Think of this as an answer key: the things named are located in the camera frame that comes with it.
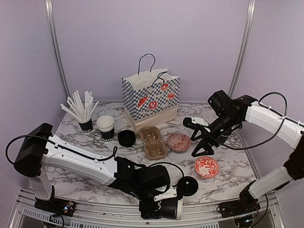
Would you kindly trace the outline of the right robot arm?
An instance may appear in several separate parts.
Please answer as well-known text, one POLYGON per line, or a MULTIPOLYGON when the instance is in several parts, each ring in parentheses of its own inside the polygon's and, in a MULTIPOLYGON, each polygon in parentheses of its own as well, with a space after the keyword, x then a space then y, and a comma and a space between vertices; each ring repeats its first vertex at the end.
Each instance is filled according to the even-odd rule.
POLYGON ((252 150, 269 143, 274 138, 279 138, 292 152, 287 161, 274 171, 249 184, 240 194, 235 208, 240 213, 245 213, 254 205, 254 200, 273 190, 278 190, 291 181, 304 177, 304 124, 287 116, 288 102, 286 97, 279 92, 270 92, 262 98, 256 99, 249 95, 231 98, 223 90, 216 91, 209 99, 217 118, 208 123, 203 118, 195 116, 186 117, 183 125, 193 130, 192 141, 199 141, 192 152, 192 157, 213 155, 214 148, 224 146, 235 151, 252 150), (262 103, 263 98, 278 95, 284 101, 284 111, 280 113, 272 107, 262 103), (266 139, 258 137, 260 142, 247 147, 233 147, 225 143, 231 133, 242 128, 243 124, 251 124, 259 128, 268 136, 266 139))

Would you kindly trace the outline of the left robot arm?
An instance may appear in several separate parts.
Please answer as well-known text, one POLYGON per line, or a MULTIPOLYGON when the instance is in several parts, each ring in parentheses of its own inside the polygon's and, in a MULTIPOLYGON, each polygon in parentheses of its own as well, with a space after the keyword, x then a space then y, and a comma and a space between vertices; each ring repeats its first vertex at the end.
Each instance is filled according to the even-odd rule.
POLYGON ((43 123, 30 134, 23 135, 23 144, 14 162, 15 170, 27 177, 35 193, 35 207, 58 215, 73 216, 75 202, 55 197, 45 167, 57 167, 91 178, 110 188, 139 199, 147 215, 158 218, 158 201, 173 198, 177 190, 171 185, 167 169, 162 165, 147 167, 126 158, 112 155, 100 157, 68 144, 52 132, 52 125, 43 123))

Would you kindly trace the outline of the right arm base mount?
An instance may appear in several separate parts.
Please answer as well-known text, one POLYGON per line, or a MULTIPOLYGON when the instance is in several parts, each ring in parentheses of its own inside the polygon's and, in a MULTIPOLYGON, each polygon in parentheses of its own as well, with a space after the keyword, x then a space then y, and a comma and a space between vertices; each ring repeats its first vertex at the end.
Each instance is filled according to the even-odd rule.
POLYGON ((250 212, 258 212, 260 210, 260 204, 258 200, 247 203, 239 200, 232 200, 222 202, 217 207, 217 212, 221 214, 222 218, 228 218, 232 216, 239 216, 250 212))

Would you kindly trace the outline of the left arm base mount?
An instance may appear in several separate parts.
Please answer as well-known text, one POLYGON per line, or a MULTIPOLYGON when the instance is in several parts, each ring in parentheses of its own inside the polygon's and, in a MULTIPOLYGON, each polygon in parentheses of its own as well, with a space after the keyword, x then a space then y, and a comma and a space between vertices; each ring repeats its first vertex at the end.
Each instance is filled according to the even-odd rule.
POLYGON ((73 216, 76 207, 76 203, 72 200, 56 198, 54 186, 52 186, 51 197, 49 200, 41 200, 37 197, 35 197, 35 200, 35 208, 69 217, 73 216))

